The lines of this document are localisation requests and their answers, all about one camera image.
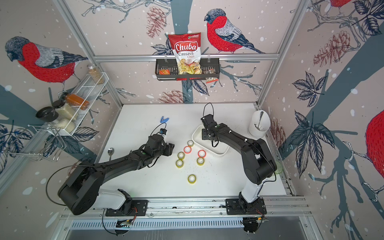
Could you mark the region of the yellow tape roll front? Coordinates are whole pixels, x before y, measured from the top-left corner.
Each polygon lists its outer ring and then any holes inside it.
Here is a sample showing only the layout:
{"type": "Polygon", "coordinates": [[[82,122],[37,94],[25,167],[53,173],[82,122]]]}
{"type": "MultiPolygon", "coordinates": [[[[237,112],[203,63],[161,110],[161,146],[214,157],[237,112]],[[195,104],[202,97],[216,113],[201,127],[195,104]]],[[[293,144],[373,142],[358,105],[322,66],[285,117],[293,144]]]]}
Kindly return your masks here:
{"type": "Polygon", "coordinates": [[[188,182],[189,182],[190,184],[194,184],[194,183],[196,182],[196,180],[197,180],[196,175],[191,174],[191,175],[188,176],[188,182]]]}

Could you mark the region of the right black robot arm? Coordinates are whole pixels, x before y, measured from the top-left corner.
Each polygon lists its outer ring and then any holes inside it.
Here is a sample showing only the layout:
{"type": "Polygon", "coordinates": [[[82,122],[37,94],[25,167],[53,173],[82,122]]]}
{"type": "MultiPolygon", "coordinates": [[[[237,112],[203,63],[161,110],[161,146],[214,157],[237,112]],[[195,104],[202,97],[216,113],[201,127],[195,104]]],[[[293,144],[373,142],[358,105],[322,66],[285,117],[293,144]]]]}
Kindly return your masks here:
{"type": "Polygon", "coordinates": [[[203,140],[224,143],[240,153],[248,181],[239,194],[239,205],[244,213],[251,212],[260,202],[260,192],[270,182],[268,178],[275,177],[273,182],[277,179],[277,165],[266,141],[244,137],[224,123],[217,124],[212,114],[203,116],[201,121],[203,140]]]}

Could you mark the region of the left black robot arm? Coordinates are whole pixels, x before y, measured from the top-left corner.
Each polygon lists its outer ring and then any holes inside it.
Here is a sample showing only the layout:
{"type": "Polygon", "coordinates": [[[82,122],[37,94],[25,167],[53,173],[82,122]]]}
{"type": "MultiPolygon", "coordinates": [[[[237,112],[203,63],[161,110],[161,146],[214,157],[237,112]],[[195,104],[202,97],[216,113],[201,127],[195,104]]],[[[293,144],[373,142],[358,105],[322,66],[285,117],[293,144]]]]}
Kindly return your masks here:
{"type": "Polygon", "coordinates": [[[159,157],[169,157],[174,144],[166,143],[166,129],[149,136],[139,149],[124,157],[99,164],[79,164],[58,190],[58,197],[72,214],[78,216],[91,208],[114,210],[129,215],[135,209],[132,197],[124,190],[102,190],[101,186],[128,172],[155,164],[159,157]]]}

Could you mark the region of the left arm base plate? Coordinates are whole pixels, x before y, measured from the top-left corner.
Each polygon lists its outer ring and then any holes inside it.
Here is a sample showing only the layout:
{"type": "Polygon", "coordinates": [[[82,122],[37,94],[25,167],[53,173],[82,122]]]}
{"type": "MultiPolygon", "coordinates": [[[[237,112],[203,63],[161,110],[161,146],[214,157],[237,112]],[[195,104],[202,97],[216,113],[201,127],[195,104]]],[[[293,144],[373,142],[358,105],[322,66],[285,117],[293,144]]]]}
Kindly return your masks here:
{"type": "Polygon", "coordinates": [[[130,200],[124,203],[118,210],[107,209],[106,217],[142,217],[146,215],[148,200],[130,200]]]}

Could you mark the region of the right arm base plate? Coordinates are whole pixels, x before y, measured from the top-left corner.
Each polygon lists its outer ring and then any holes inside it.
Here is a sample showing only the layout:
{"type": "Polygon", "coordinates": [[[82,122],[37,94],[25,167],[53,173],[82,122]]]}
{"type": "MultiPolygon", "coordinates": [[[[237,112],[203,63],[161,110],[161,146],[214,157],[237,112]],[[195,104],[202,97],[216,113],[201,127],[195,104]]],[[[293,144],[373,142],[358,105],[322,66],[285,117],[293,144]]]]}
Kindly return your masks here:
{"type": "Polygon", "coordinates": [[[247,203],[242,196],[237,199],[226,199],[225,207],[228,215],[266,215],[267,209],[263,198],[247,203]]]}

